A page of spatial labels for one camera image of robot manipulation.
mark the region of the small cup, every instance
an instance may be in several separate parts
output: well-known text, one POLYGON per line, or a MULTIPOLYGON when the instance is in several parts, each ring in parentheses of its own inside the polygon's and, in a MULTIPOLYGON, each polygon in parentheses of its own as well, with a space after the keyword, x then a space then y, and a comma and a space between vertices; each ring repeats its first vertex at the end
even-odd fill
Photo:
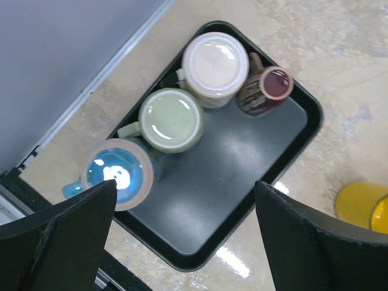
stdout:
POLYGON ((237 96, 240 109, 262 116, 282 104, 293 90, 293 79, 281 67, 263 67, 257 53, 250 53, 250 75, 237 96))
POLYGON ((193 147, 204 131, 203 109, 181 89, 161 89, 143 102, 139 121, 120 128, 119 138, 143 138, 164 153, 179 153, 193 147))
POLYGON ((186 48, 182 68, 161 81, 192 92, 204 108, 226 105, 243 86, 249 60, 243 45, 226 33, 208 32, 186 48))
POLYGON ((92 148, 81 166, 79 181, 62 188, 66 199, 110 179, 117 183, 116 211, 144 201, 154 181, 162 175, 165 154, 140 139, 107 139, 92 148))

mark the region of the light green mug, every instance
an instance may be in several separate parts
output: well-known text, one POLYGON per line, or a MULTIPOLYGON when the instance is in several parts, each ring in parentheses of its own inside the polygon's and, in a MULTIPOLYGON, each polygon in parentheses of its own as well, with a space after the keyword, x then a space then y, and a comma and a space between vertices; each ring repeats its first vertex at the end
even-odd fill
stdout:
POLYGON ((202 107, 189 92, 161 89, 140 107, 138 121, 120 128, 119 138, 142 136, 164 153, 180 153, 193 147, 204 131, 202 107))

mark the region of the yellow object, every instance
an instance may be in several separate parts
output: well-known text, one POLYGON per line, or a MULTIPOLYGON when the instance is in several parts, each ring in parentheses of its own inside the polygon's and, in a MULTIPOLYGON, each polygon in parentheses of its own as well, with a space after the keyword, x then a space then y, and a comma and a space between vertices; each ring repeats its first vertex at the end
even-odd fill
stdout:
POLYGON ((368 181, 346 185, 335 200, 340 220, 388 234, 388 186, 368 181))

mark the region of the white wall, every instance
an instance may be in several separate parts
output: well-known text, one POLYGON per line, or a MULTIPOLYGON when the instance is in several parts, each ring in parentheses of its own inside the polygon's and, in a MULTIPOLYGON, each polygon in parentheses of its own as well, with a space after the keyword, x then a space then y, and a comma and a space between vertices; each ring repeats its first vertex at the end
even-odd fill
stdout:
POLYGON ((31 151, 163 2, 0 1, 0 172, 31 151))

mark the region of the blue mug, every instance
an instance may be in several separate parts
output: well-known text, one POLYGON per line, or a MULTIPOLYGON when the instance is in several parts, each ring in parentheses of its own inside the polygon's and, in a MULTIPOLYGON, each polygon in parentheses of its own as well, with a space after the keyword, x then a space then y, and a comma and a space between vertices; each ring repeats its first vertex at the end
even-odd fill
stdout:
POLYGON ((117 183, 116 211, 142 203, 160 179, 166 154, 138 138, 113 138, 92 148, 81 166, 81 176, 62 188, 66 199, 110 179, 117 183))

